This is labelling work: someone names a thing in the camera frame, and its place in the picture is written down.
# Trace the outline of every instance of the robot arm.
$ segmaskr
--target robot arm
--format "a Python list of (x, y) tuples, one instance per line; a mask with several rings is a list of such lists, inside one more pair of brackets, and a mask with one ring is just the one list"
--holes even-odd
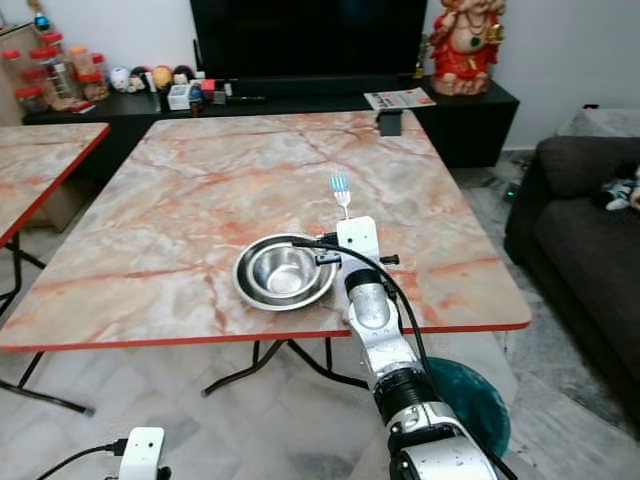
[[(382, 267), (370, 217), (343, 220), (338, 246)], [(497, 480), (489, 459), (438, 396), (429, 372), (402, 336), (399, 313), (380, 274), (342, 255), (349, 324), (366, 381), (386, 426), (392, 480)]]

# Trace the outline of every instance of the red table edge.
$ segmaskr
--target red table edge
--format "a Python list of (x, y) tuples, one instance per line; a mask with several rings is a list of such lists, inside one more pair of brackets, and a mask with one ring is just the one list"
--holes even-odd
[(111, 126), (106, 124), (102, 131), (94, 138), (89, 145), (87, 145), (82, 152), (76, 157), (76, 159), (69, 164), (67, 168), (49, 185), (44, 192), (40, 194), (38, 198), (34, 200), (25, 212), (18, 217), (18, 219), (13, 222), (13, 225), (9, 227), (1, 237), (0, 237), (0, 248), (4, 247), (7, 242), (13, 237), (13, 235), (22, 228), (22, 226), (27, 222), (29, 217), (33, 215), (33, 213), (42, 206), (42, 204), (51, 196), (53, 191), (60, 186), (62, 182), (66, 180), (66, 178), (75, 170), (75, 168), (89, 155), (94, 148), (98, 146), (98, 144), (104, 139), (104, 137), (111, 130)]
[[(481, 325), (468, 327), (422, 327), (420, 333), (488, 333), (488, 332), (509, 332), (522, 330), (531, 324), (531, 320), (523, 323), (513, 323), (505, 325)], [(404, 333), (411, 335), (413, 330), (405, 328)], [(68, 350), (98, 350), (107, 348), (133, 348), (133, 347), (168, 347), (178, 345), (199, 345), (204, 343), (235, 343), (235, 342), (257, 342), (272, 340), (302, 340), (318, 338), (340, 338), (349, 337), (351, 333), (345, 331), (331, 332), (292, 332), (292, 333), (265, 333), (260, 335), (227, 335), (224, 337), (194, 337), (194, 338), (166, 338), (158, 340), (134, 340), (122, 342), (91, 342), (91, 343), (69, 343), (64, 345), (29, 345), (29, 346), (9, 346), (0, 345), (0, 349), (9, 353), (20, 352), (62, 352)]]

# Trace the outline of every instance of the fork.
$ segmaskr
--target fork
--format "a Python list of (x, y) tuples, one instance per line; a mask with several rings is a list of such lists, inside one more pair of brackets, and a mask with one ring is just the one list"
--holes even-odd
[(349, 190), (349, 177), (344, 173), (331, 175), (331, 189), (336, 202), (344, 210), (345, 219), (349, 219), (349, 210), (347, 207), (351, 203), (351, 191)]

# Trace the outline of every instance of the black power cord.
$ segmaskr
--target black power cord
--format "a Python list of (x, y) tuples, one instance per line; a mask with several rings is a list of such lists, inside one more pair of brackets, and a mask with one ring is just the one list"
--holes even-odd
[(85, 455), (89, 455), (91, 453), (113, 452), (114, 456), (121, 457), (122, 455), (124, 455), (125, 448), (127, 448), (127, 441), (128, 440), (126, 438), (121, 438), (118, 441), (113, 442), (113, 443), (107, 443), (105, 445), (99, 445), (97, 447), (87, 448), (86, 450), (82, 450), (81, 452), (78, 452), (75, 455), (71, 455), (66, 460), (63, 460), (62, 462), (57, 464), (55, 467), (47, 470), (42, 475), (40, 475), (38, 478), (36, 478), (36, 480), (44, 480), (45, 478), (49, 478), (51, 475), (56, 473), (62, 467), (66, 466), (66, 465), (69, 465), (71, 462), (73, 462), (73, 461), (75, 461), (75, 460), (77, 460), (77, 459), (79, 459), (81, 457), (84, 457)]
[[(373, 268), (376, 272), (378, 272), (380, 275), (382, 275), (382, 277), (387, 282), (389, 282), (389, 284), (391, 286), (393, 286), (393, 288), (396, 290), (396, 292), (400, 296), (400, 299), (402, 300), (402, 304), (404, 305), (404, 309), (407, 312), (407, 315), (409, 316), (409, 322), (411, 323), (411, 328), (412, 328), (413, 334), (414, 334), (414, 336), (416, 338), (416, 344), (418, 345), (418, 352), (420, 354), (420, 360), (421, 360), (422, 365), (423, 365), (423, 367), (425, 369), (425, 372), (426, 372), (426, 374), (427, 374), (427, 376), (428, 376), (428, 378), (429, 378), (429, 380), (431, 382), (431, 385), (434, 387), (434, 390), (436, 391), (436, 394), (437, 394), (438, 392), (436, 390), (436, 385), (435, 385), (435, 383), (433, 381), (433, 376), (431, 375), (431, 369), (429, 368), (429, 359), (427, 358), (427, 351), (424, 348), (424, 343), (422, 342), (422, 336), (420, 334), (420, 329), (418, 327), (418, 322), (416, 320), (416, 316), (413, 313), (413, 308), (411, 308), (411, 304), (409, 303), (409, 299), (407, 299), (407, 296), (404, 294), (402, 289), (398, 286), (398, 284), (393, 279), (393, 277), (391, 277), (391, 275), (389, 275), (389, 273), (384, 268), (382, 268), (380, 265), (378, 265), (376, 262), (374, 262), (373, 260), (371, 260), (368, 257), (365, 257), (361, 253), (356, 252), (355, 250), (351, 250), (350, 248), (341, 247), (339, 245), (332, 245), (330, 243), (310, 242), (310, 241), (305, 241), (305, 240), (295, 240), (295, 241), (293, 241), (291, 243), (292, 243), (292, 245), (294, 247), (320, 248), (320, 249), (323, 249), (323, 250), (333, 250), (335, 252), (340, 252), (340, 253), (345, 253), (347, 255), (350, 255), (353, 258), (356, 258), (356, 259), (360, 260), (361, 262), (367, 264), (369, 267)], [(502, 459), (500, 457), (498, 457), (490, 449), (488, 449), (487, 447), (482, 445), (478, 441), (478, 438), (475, 435), (473, 435), (473, 433), (471, 433), (469, 431), (469, 434), (471, 435), (473, 440), (478, 444), (478, 446), (480, 447), (480, 450), (482, 450), (482, 452), (487, 456), (487, 458), (489, 458), (489, 460), (496, 467), (498, 467), (498, 469), (507, 477), (507, 479), (509, 479), (509, 480), (517, 480), (518, 479), (516, 474), (513, 473), (513, 471), (511, 471), (511, 469), (502, 461)]]

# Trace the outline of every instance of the sofa cushion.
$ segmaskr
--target sofa cushion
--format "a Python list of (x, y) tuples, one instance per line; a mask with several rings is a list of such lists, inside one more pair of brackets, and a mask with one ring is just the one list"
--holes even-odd
[(535, 237), (640, 381), (640, 213), (607, 212), (588, 198), (556, 200)]
[(640, 160), (640, 138), (554, 137), (538, 145), (551, 190), (558, 197), (590, 195), (617, 168)]

